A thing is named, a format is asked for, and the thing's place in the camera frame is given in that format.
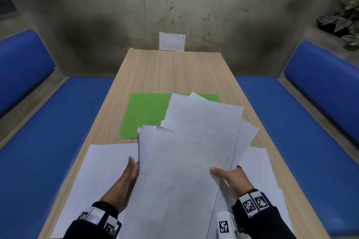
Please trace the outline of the person's left hand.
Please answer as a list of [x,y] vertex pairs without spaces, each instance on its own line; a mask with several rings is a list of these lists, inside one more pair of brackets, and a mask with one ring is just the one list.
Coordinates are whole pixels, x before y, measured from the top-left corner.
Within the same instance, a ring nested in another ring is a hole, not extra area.
[[100,201],[112,205],[118,213],[123,212],[128,205],[135,183],[127,183],[124,178],[124,171],[121,177],[102,196]]

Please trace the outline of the white paper sheet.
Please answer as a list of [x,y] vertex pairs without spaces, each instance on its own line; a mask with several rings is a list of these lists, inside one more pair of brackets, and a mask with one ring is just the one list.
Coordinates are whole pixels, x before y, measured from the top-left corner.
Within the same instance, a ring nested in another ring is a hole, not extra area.
[[70,224],[121,177],[128,158],[138,161],[138,144],[90,145],[51,238],[62,238]]
[[280,212],[281,218],[286,223],[286,225],[289,227],[289,229],[293,232],[293,227],[290,221],[289,212],[286,206],[284,193],[282,189],[277,188],[273,192],[270,193],[269,197],[272,205],[276,206]]
[[[278,187],[269,155],[265,148],[249,146],[245,149],[240,161],[234,164],[234,167],[237,165],[243,169],[253,186],[267,196],[272,205],[278,208],[281,206],[283,192]],[[234,192],[230,189],[228,182],[220,178],[214,212],[229,211],[236,200],[233,194]]]

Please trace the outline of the white card on wall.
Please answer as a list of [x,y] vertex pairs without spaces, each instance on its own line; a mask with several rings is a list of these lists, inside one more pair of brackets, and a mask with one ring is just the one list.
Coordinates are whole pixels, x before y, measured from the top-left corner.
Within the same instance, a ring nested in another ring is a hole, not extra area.
[[159,33],[159,50],[185,51],[186,35],[176,33]]

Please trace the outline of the black wristband with marker tags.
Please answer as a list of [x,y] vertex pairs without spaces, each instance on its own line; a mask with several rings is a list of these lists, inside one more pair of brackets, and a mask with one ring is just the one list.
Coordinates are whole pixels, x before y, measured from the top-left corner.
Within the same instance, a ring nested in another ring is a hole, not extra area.
[[112,205],[103,201],[97,201],[93,203],[90,208],[84,210],[78,219],[98,224],[101,219],[104,219],[107,216],[111,216],[118,220],[119,213]]
[[235,204],[231,206],[231,211],[238,219],[249,219],[271,206],[272,204],[266,195],[254,189],[239,197]]

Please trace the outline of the green folder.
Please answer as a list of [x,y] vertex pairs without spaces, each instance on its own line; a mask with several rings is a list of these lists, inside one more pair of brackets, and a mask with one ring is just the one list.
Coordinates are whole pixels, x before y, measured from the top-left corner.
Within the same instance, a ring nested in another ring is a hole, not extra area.
[[204,98],[199,100],[199,97],[178,93],[132,93],[119,138],[136,139],[138,128],[160,126],[162,121],[228,131],[220,109],[223,104]]

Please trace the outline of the person's right hand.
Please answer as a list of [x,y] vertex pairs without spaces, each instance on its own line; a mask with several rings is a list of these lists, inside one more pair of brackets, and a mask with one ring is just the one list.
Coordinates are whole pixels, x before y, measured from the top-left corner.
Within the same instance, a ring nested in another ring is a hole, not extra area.
[[248,193],[258,191],[258,189],[256,189],[249,181],[247,175],[239,165],[232,170],[232,182],[231,184],[228,184],[228,186],[234,200],[238,200]]

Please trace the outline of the person's left forearm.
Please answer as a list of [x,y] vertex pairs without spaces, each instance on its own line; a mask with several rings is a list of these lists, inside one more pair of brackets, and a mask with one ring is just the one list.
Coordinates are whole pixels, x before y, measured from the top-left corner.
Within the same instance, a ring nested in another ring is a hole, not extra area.
[[87,220],[75,220],[65,232],[63,239],[116,239],[122,224],[107,216],[98,224]]

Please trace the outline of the blue bench seat cushion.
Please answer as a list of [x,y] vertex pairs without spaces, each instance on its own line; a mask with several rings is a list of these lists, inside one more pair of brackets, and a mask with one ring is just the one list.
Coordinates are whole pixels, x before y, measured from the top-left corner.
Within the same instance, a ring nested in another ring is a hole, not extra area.
[[0,239],[37,239],[114,78],[69,78],[0,150]]
[[276,78],[236,80],[327,233],[359,236],[359,164]]

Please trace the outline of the sheaf of white paper sheets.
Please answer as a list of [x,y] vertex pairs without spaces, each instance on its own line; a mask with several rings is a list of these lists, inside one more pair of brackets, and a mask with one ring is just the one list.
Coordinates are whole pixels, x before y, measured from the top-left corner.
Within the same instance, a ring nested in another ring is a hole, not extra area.
[[141,145],[139,176],[119,239],[218,239],[226,211],[224,181],[210,167],[231,170],[251,142],[243,106],[173,93],[149,144]]

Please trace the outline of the blue bench back cushion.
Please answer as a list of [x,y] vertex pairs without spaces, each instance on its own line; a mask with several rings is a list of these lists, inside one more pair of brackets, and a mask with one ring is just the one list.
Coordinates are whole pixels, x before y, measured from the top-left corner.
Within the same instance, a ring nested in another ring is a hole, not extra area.
[[34,30],[0,40],[0,117],[52,74],[55,67]]
[[297,47],[285,77],[359,145],[359,68],[309,41]]

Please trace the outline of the wooden table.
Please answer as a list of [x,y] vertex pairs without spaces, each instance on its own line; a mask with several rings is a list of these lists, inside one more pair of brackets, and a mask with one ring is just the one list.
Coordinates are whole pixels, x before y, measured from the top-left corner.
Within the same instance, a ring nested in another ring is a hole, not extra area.
[[331,239],[220,53],[137,49],[127,52],[38,239],[50,239],[89,146],[135,142],[119,138],[134,92],[213,93],[222,103],[244,107],[243,119],[260,129],[251,145],[267,149],[295,236]]

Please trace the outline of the green leafy plant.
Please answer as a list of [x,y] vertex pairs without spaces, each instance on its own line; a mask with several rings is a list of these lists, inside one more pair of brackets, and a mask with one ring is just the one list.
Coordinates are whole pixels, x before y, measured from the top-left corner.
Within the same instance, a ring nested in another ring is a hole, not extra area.
[[345,49],[359,50],[359,0],[351,0],[348,4],[337,0],[336,4],[338,11],[317,18],[317,27],[325,33],[341,38]]

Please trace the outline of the person's right forearm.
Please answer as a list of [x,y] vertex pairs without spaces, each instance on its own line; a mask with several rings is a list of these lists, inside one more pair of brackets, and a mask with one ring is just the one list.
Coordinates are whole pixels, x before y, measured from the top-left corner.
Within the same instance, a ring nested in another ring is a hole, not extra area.
[[249,217],[238,201],[232,206],[232,212],[238,229],[248,234],[251,239],[297,239],[275,206],[269,206]]

